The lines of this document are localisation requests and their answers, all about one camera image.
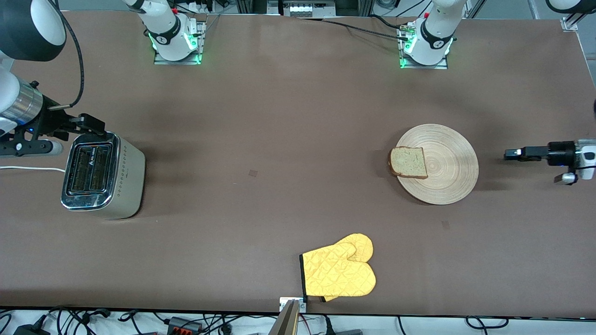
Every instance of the toast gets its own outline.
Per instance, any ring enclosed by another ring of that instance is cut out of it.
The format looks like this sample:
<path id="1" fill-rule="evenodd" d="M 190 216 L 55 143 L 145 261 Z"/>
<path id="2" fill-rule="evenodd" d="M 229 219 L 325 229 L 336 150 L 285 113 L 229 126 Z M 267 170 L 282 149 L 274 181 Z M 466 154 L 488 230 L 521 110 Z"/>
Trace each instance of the toast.
<path id="1" fill-rule="evenodd" d="M 424 149 L 395 147 L 389 154 L 391 172 L 404 178 L 426 179 L 429 175 L 424 164 Z"/>

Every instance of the brown table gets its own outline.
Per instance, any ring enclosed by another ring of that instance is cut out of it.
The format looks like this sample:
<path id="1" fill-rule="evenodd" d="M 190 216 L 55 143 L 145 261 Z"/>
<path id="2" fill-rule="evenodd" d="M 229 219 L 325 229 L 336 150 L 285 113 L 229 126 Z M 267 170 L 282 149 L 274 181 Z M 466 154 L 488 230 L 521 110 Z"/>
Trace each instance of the brown table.
<path id="1" fill-rule="evenodd" d="M 594 182 L 555 186 L 562 169 L 501 160 L 596 136 L 596 91 L 559 22 L 464 20 L 449 70 L 407 70 L 390 39 L 264 15 L 222 16 L 200 66 L 154 66 L 135 14 L 67 17 L 86 66 L 72 113 L 146 154 L 142 209 L 116 222 L 70 213 L 60 173 L 2 171 L 0 305 L 272 312 L 302 293 L 300 253 L 363 232 L 376 288 L 309 311 L 596 317 Z M 63 103 L 77 92 L 70 42 L 14 72 Z M 387 170 L 423 123 L 476 150 L 461 202 L 425 205 Z"/>

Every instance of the round bamboo plate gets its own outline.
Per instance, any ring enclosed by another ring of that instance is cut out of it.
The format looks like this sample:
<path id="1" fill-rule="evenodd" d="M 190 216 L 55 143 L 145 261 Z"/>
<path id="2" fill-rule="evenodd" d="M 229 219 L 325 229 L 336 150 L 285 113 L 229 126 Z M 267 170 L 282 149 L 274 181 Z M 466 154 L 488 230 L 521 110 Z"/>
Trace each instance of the round bamboo plate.
<path id="1" fill-rule="evenodd" d="M 415 198 L 430 204 L 451 204 L 472 192 L 478 180 L 478 158 L 457 131 L 442 125 L 420 125 L 408 130 L 397 146 L 424 149 L 429 177 L 398 177 Z"/>

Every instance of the metal mounting plate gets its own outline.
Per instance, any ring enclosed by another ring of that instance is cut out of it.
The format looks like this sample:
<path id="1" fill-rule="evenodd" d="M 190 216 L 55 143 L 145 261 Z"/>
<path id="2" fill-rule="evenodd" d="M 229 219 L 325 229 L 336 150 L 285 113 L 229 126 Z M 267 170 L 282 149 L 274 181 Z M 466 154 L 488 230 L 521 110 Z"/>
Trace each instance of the metal mounting plate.
<path id="1" fill-rule="evenodd" d="M 398 50 L 399 50 L 399 67 L 402 69 L 435 69 L 435 70 L 447 70 L 447 56 L 444 56 L 440 62 L 435 65 L 422 65 L 415 60 L 412 59 L 408 54 L 406 54 L 403 50 L 406 48 L 406 44 L 411 43 L 413 39 L 415 39 L 415 32 L 404 32 L 400 29 L 397 29 L 398 36 L 406 37 L 409 39 L 408 42 L 398 40 Z"/>
<path id="2" fill-rule="evenodd" d="M 195 51 L 191 52 L 188 56 L 186 56 L 185 58 L 178 60 L 178 61 L 169 61 L 169 60 L 165 60 L 160 54 L 157 53 L 157 51 L 155 52 L 155 56 L 153 58 L 153 64 L 155 65 L 198 65 L 201 64 L 201 61 L 203 60 L 203 47 L 205 45 L 205 32 L 206 32 L 206 24 L 204 21 L 197 21 L 196 25 L 192 24 L 192 27 L 195 27 L 195 29 L 192 29 L 191 33 L 196 33 L 198 36 L 193 38 L 190 37 L 189 43 L 191 44 L 197 44 L 198 47 Z"/>
<path id="3" fill-rule="evenodd" d="M 306 302 L 304 302 L 304 298 L 300 297 L 281 297 L 280 298 L 280 312 L 284 309 L 285 304 L 288 300 L 299 300 L 300 301 L 300 313 L 306 313 Z"/>
<path id="4" fill-rule="evenodd" d="M 567 25 L 567 20 L 565 17 L 561 19 L 561 28 L 563 28 L 564 32 L 577 32 L 578 31 L 578 25 L 577 24 Z"/>

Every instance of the yellow oven mitt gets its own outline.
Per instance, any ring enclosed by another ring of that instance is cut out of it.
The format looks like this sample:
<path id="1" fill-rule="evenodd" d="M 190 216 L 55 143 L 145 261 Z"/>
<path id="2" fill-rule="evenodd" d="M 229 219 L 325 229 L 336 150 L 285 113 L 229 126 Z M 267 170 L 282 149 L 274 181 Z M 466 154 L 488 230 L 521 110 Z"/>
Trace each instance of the yellow oven mitt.
<path id="1" fill-rule="evenodd" d="M 366 263 L 372 255 L 373 243 L 363 234 L 352 234 L 332 246 L 300 255 L 305 297 L 321 296 L 329 301 L 370 293 L 377 282 Z"/>

